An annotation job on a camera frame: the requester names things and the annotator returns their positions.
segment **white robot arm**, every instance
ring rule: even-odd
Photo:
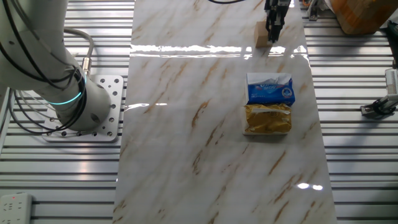
[[[63,43],[68,1],[0,1],[0,82],[34,90],[56,109],[62,128],[89,131],[102,123],[111,103],[88,77],[91,53],[82,69]]]

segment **power strip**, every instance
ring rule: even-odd
[[[27,193],[0,198],[0,224],[29,224],[32,196]]]

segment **marble surface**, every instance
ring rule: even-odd
[[[336,223],[298,2],[254,48],[264,0],[137,0],[113,223]],[[243,136],[247,72],[293,75],[286,136]]]

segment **food packet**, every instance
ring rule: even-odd
[[[291,109],[286,104],[242,107],[243,134],[287,134],[292,129]]]

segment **mounting plate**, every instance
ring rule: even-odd
[[[91,75],[91,81],[104,87],[109,93],[111,98],[111,107],[108,117],[94,130],[92,131],[73,131],[66,129],[64,131],[56,131],[50,135],[43,134],[42,137],[48,142],[95,142],[95,143],[107,143],[113,142],[118,138],[119,129],[119,117],[120,108],[122,102],[123,92],[123,77],[120,75]],[[49,117],[56,118],[55,111],[48,110],[47,115]],[[61,126],[61,122],[58,120],[45,119],[44,126],[49,128],[57,128]]]

